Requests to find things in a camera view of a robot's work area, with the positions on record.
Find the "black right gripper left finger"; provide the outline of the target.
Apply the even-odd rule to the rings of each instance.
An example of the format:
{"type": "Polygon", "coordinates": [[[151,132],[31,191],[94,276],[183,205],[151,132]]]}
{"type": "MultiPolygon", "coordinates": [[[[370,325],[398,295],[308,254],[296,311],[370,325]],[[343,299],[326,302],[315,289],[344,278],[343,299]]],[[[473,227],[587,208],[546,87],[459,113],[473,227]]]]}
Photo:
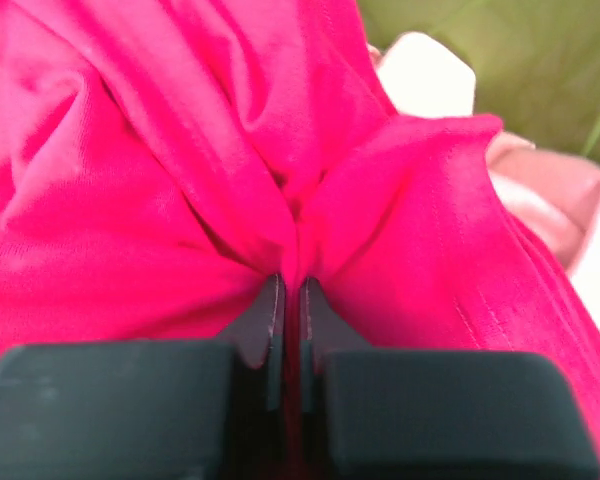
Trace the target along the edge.
{"type": "Polygon", "coordinates": [[[256,479],[284,449],[285,287],[217,336],[0,358],[0,479],[256,479]]]}

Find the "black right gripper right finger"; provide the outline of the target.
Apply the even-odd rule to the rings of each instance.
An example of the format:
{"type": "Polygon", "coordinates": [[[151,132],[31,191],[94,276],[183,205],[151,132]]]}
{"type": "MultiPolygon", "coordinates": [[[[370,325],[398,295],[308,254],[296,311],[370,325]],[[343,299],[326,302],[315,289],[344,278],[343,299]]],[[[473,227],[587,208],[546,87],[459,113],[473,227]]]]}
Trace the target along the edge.
{"type": "Polygon", "coordinates": [[[300,297],[304,455],[320,479],[599,479],[566,379],[530,353],[371,345],[300,297]]]}

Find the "red t shirt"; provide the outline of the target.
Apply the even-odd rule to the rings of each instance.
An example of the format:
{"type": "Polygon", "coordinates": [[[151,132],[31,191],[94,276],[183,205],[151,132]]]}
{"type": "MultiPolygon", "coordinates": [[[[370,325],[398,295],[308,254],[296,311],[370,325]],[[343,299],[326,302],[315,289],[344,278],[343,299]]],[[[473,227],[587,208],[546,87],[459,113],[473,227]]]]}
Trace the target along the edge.
{"type": "Polygon", "coordinates": [[[396,111],[352,1],[0,1],[0,355],[217,334],[281,274],[385,346],[545,355],[600,450],[600,333],[511,215],[491,115],[396,111]]]}

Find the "olive green plastic bin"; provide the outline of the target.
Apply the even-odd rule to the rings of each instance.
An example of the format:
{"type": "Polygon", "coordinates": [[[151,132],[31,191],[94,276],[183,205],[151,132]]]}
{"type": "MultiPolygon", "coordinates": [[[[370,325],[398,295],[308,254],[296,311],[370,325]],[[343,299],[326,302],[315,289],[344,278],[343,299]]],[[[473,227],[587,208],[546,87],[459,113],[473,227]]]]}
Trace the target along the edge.
{"type": "Polygon", "coordinates": [[[361,1],[370,42],[428,34],[477,77],[475,109],[600,163],[600,1],[361,1]]]}

